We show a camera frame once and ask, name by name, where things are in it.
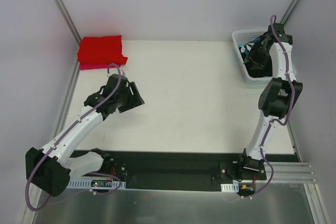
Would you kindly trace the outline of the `white plastic laundry basket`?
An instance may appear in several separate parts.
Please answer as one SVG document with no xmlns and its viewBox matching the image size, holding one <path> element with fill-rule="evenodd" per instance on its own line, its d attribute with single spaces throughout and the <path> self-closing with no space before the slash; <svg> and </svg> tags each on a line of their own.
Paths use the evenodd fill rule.
<svg viewBox="0 0 336 224">
<path fill-rule="evenodd" d="M 246 83 L 268 83 L 272 78 L 296 80 L 292 66 L 292 36 L 284 25 L 274 29 L 239 30 L 232 33 L 234 51 Z"/>
</svg>

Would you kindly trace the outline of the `red t shirt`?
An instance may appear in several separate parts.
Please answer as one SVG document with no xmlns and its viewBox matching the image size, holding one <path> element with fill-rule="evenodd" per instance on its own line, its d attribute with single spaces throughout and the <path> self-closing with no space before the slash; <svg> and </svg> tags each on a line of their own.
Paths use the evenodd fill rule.
<svg viewBox="0 0 336 224">
<path fill-rule="evenodd" d="M 77 52 L 82 65 L 125 65 L 128 57 L 122 53 L 122 36 L 84 37 Z"/>
</svg>

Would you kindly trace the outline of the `magenta t shirt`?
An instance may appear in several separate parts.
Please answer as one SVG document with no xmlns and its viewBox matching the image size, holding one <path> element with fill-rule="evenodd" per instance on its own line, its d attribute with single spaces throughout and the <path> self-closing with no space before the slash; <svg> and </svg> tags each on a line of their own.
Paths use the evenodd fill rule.
<svg viewBox="0 0 336 224">
<path fill-rule="evenodd" d="M 109 67 L 109 64 L 107 65 L 104 65 L 104 64 L 98 64 L 98 65 L 88 65 L 88 64 L 83 64 L 83 63 L 80 63 L 79 64 L 79 69 L 81 71 L 84 71 L 84 70 L 96 70 L 96 69 L 107 69 Z"/>
</svg>

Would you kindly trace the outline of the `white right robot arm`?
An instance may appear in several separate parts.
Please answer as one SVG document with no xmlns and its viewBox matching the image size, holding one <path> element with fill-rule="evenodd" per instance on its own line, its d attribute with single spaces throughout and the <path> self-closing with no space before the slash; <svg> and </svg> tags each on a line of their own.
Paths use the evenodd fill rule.
<svg viewBox="0 0 336 224">
<path fill-rule="evenodd" d="M 268 30 L 251 43 L 243 46 L 248 67 L 272 70 L 272 78 L 258 100 L 260 117 L 253 137 L 237 163 L 228 166 L 227 177 L 242 181 L 254 179 L 265 170 L 266 149 L 278 125 L 285 126 L 303 89 L 293 72 L 291 51 L 293 39 L 284 25 L 271 20 Z"/>
</svg>

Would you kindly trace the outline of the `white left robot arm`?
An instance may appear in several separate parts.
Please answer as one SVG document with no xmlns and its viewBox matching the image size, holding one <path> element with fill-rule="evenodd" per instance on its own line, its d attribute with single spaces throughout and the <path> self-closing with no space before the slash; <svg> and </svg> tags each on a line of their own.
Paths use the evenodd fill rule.
<svg viewBox="0 0 336 224">
<path fill-rule="evenodd" d="M 115 111 L 123 113 L 144 104 L 135 82 L 113 74 L 98 92 L 87 97 L 73 122 L 42 148 L 27 151 L 27 185 L 33 184 L 52 197 L 60 195 L 70 180 L 91 172 L 112 176 L 112 157 L 94 148 L 72 158 L 77 146 Z"/>
</svg>

